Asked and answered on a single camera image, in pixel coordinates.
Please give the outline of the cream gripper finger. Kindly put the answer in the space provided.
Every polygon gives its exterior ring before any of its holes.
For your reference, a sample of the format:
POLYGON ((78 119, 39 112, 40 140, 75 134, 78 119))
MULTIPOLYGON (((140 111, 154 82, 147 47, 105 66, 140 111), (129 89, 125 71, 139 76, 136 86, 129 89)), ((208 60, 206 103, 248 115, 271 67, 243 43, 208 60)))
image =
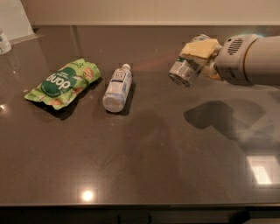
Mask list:
POLYGON ((213 66, 205 66, 202 71, 202 75, 204 77, 207 77, 209 79, 215 80, 215 81, 221 81, 222 78, 218 74, 218 72, 215 70, 213 66))
POLYGON ((210 38, 187 43, 181 50, 180 56, 201 65, 208 65, 219 54, 221 48, 216 38, 210 38))

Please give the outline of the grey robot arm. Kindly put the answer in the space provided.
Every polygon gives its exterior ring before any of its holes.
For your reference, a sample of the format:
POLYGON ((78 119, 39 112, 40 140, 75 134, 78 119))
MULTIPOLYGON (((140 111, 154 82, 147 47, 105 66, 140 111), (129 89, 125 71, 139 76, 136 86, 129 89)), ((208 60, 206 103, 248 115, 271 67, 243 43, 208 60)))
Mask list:
POLYGON ((280 37, 237 35, 221 45, 216 38, 187 43, 180 56, 202 66, 206 75, 232 85, 280 86, 280 37))

